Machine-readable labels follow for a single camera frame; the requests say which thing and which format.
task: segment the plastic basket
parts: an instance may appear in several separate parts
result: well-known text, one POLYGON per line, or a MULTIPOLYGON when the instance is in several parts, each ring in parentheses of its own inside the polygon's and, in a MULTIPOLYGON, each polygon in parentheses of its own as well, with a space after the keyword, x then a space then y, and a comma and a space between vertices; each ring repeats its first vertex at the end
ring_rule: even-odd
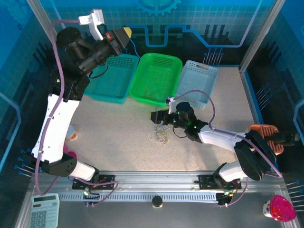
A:
MULTIPOLYGON (((180 75, 176 96, 193 89, 202 90, 211 96, 218 73, 219 70, 215 67, 188 60, 180 75)), ((200 110, 204 110, 209 102, 209 99, 204 94, 198 92, 189 93, 180 100, 187 101, 191 107, 200 110)))
POLYGON ((179 58, 156 53, 142 56, 132 81, 130 96, 139 102, 164 107, 168 96, 175 96, 182 62, 179 58))
MULTIPOLYGON (((134 73, 138 64, 138 57, 120 54, 109 57, 108 71, 101 77, 90 79, 90 84, 85 90, 85 95, 95 100, 123 104, 128 96, 134 73)), ((106 65, 98 66, 92 77, 103 73, 106 65)))

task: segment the gear graphic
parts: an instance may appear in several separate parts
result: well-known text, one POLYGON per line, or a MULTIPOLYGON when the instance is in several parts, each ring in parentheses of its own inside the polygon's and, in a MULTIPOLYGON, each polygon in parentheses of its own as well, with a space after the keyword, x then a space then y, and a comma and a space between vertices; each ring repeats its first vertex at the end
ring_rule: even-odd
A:
POLYGON ((137 9, 141 9, 143 13, 148 13, 149 16, 155 16, 165 13, 171 13, 172 9, 176 9, 176 5, 181 3, 181 0, 135 0, 137 9))
POLYGON ((6 6, 11 16, 22 24, 24 18, 28 14, 28 7, 26 0, 3 0, 0 5, 6 6))

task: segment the teal basket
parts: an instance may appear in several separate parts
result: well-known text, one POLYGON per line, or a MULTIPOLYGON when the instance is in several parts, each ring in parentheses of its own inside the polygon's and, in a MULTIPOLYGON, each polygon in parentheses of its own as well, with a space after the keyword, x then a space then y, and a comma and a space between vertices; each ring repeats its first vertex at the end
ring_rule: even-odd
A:
POLYGON ((104 66, 98 66, 91 77, 108 71, 101 77, 90 79, 90 84, 85 90, 85 95, 98 101, 107 101, 123 104, 128 96, 130 85, 138 64, 138 57, 127 54, 109 57, 104 66))

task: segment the calculator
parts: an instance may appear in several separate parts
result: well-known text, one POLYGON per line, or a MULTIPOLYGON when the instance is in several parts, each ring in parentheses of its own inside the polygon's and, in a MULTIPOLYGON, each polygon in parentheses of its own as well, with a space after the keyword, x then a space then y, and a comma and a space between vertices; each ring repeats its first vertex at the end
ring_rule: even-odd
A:
POLYGON ((56 228, 58 226, 59 195, 56 193, 31 198, 30 228, 56 228))

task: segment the green basket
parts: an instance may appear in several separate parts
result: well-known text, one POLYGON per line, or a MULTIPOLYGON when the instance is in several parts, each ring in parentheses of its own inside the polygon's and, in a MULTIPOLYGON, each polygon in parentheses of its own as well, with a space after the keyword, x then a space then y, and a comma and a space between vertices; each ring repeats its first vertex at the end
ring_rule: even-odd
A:
POLYGON ((139 102, 164 107, 166 98, 175 96, 182 62, 179 58, 156 53, 142 56, 129 94, 139 102))

